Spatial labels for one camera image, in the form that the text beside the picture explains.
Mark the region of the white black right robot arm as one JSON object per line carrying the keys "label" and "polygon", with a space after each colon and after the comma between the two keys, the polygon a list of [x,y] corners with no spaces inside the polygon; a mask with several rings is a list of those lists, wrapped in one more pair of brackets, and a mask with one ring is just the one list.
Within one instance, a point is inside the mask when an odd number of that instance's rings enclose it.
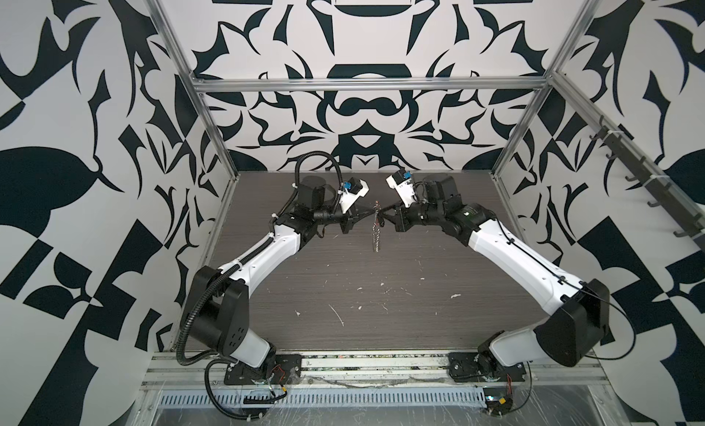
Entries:
{"label": "white black right robot arm", "polygon": [[[610,298],[597,279],[585,282],[550,263],[515,236],[497,214],[477,203],[464,203],[449,174],[432,174],[420,183],[399,170],[387,185],[400,198],[380,216],[396,231],[414,226],[437,226],[498,266],[541,307],[541,321],[510,332],[499,332],[479,346],[482,371],[537,359],[551,359],[563,367],[577,365],[609,331]],[[422,185],[423,193],[417,193]]]}

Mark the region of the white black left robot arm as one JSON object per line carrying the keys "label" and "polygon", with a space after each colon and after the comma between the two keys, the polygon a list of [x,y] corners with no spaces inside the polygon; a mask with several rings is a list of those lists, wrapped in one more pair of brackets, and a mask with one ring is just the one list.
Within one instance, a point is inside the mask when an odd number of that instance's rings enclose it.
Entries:
{"label": "white black left robot arm", "polygon": [[360,178],[332,187],[319,176],[307,176],[295,186],[283,209],[272,216],[262,240],[231,262],[196,272],[174,341],[180,365],[206,358],[251,368],[266,365],[275,347],[251,328],[253,292],[280,264],[322,235],[325,226],[338,224],[347,233],[374,213],[356,205],[369,192]]}

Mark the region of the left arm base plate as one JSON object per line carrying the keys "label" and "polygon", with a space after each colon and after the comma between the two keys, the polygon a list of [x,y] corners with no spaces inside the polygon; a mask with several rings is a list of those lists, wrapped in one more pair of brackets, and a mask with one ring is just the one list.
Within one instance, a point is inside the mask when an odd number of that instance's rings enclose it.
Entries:
{"label": "left arm base plate", "polygon": [[301,354],[270,353],[259,367],[238,362],[229,365],[224,378],[226,386],[268,384],[281,386],[296,383],[300,378]]}

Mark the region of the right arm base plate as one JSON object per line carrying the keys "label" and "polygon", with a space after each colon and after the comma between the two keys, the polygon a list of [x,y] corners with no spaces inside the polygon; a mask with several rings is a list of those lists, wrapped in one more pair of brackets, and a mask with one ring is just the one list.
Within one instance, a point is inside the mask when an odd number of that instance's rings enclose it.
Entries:
{"label": "right arm base plate", "polygon": [[448,358],[448,375],[455,383],[524,382],[526,367],[523,364],[505,367],[489,353],[451,352]]}

